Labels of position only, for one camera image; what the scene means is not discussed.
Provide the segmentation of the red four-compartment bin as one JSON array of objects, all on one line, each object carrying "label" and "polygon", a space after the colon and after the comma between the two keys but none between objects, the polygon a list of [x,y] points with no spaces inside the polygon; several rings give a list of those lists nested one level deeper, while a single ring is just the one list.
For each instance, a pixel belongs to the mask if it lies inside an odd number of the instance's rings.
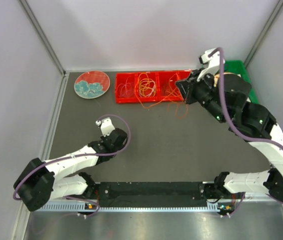
[{"label": "red four-compartment bin", "polygon": [[190,73],[190,69],[118,73],[115,101],[118,104],[181,102],[183,98],[175,83]]}]

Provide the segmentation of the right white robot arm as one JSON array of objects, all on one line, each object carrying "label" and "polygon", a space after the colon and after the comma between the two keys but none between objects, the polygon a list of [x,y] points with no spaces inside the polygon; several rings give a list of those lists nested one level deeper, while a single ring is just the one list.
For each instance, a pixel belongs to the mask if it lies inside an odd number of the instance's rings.
[{"label": "right white robot arm", "polygon": [[239,75],[223,76],[223,95],[228,117],[225,117],[219,91],[220,79],[205,74],[199,80],[199,70],[175,82],[186,104],[199,103],[218,122],[228,123],[229,130],[256,148],[269,161],[270,169],[261,172],[221,172],[213,183],[203,189],[209,199],[226,198],[237,193],[258,193],[271,196],[283,203],[283,131],[275,117],[261,104],[248,100],[250,83]]}]

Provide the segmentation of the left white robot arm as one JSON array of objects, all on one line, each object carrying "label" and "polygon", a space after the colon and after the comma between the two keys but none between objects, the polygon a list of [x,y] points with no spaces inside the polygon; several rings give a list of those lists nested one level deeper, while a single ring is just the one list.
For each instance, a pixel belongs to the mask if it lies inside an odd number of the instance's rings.
[{"label": "left white robot arm", "polygon": [[115,128],[109,135],[92,141],[78,151],[60,158],[42,161],[32,159],[15,181],[14,195],[34,212],[48,201],[69,195],[90,198],[95,192],[91,176],[80,170],[114,158],[127,144],[128,135]]}]

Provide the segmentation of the beige bird pattern plate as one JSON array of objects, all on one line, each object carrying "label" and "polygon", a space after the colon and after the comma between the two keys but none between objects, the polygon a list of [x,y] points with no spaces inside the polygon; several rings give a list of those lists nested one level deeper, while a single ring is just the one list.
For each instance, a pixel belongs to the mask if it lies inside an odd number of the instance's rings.
[{"label": "beige bird pattern plate", "polygon": [[[224,72],[223,75],[229,75],[229,74],[232,74],[231,72]],[[218,85],[218,81],[220,79],[220,74],[219,73],[216,73],[214,75],[214,82],[213,82],[213,87],[216,88],[217,85]]]}]

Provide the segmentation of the green plastic tray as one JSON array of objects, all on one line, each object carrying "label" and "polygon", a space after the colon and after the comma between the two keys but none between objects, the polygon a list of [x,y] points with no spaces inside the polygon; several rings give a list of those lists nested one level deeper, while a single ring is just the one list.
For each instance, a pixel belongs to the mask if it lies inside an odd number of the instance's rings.
[{"label": "green plastic tray", "polygon": [[[233,74],[236,74],[236,75],[240,75],[241,78],[245,82],[253,85],[251,83],[250,78],[249,78],[248,72],[245,68],[245,65],[241,60],[226,60],[225,64],[224,64],[224,72],[229,72],[229,73],[233,73]],[[251,91],[249,92],[248,98],[254,104],[259,103],[253,87],[251,88]]]}]

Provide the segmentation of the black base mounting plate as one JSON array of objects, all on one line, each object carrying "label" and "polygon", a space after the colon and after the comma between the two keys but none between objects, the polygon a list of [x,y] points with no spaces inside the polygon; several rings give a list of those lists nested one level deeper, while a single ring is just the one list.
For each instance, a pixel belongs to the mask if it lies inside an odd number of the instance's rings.
[{"label": "black base mounting plate", "polygon": [[201,207],[207,201],[232,200],[233,195],[202,182],[101,182],[88,193],[71,197],[98,200],[101,207]]}]

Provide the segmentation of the red blue floral plate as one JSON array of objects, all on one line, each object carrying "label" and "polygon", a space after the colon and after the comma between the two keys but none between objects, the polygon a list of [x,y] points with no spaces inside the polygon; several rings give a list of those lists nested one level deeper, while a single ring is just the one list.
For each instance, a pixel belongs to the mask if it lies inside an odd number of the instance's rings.
[{"label": "red blue floral plate", "polygon": [[110,88],[109,76],[102,71],[82,73],[74,82],[75,93],[83,99],[96,99],[104,95]]}]

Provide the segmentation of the aluminium frame right post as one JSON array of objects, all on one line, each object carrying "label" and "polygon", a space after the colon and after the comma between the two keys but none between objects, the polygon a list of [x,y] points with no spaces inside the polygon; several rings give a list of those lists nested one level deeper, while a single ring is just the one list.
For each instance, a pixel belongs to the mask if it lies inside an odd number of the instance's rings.
[{"label": "aluminium frame right post", "polygon": [[245,68],[247,68],[252,62],[254,56],[256,55],[259,48],[262,46],[263,41],[266,39],[269,31],[271,30],[272,26],[274,25],[275,21],[277,20],[277,18],[279,17],[282,11],[283,11],[283,0],[277,0],[270,16],[265,22],[258,37],[256,38],[254,44],[252,45],[246,59],[243,62]]}]

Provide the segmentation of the aluminium frame post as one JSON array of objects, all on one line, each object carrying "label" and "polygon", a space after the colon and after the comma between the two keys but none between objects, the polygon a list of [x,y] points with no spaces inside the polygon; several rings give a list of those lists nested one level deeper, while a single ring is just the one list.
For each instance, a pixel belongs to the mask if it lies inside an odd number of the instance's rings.
[{"label": "aluminium frame post", "polygon": [[43,44],[45,50],[47,51],[50,59],[52,60],[53,64],[57,68],[58,72],[62,75],[66,75],[66,70],[63,68],[59,58],[57,57],[49,39],[47,38],[47,35],[45,34],[43,28],[41,27],[37,17],[35,16],[30,4],[27,0],[18,0],[18,3],[20,4],[21,8],[23,9],[25,15],[29,19],[32,27],[34,28],[34,31],[38,35],[41,43]]},{"label": "aluminium frame post", "polygon": [[263,41],[266,39],[269,31],[271,30],[272,26],[274,25],[275,21],[277,20],[277,18],[279,17],[282,11],[283,11],[283,0],[277,0],[270,16],[265,22],[258,37],[256,38],[254,44],[252,45],[246,59],[243,62],[245,68],[247,68],[252,62],[254,56],[256,55],[259,48],[262,46]]}]

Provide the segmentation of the aluminium frame left post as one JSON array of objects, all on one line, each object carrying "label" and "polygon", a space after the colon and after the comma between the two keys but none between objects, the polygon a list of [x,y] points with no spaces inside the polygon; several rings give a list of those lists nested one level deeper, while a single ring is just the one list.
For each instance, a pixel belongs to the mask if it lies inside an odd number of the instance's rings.
[{"label": "aluminium frame left post", "polygon": [[49,39],[47,38],[47,35],[45,34],[43,28],[41,27],[37,17],[35,16],[30,4],[27,0],[18,0],[18,3],[20,4],[21,8],[23,9],[25,15],[29,19],[32,27],[34,28],[34,31],[38,35],[41,43],[43,44],[45,50],[47,51],[50,59],[52,60],[53,64],[57,68],[58,72],[62,75],[66,75],[66,70],[63,68],[59,58],[57,57]]}]

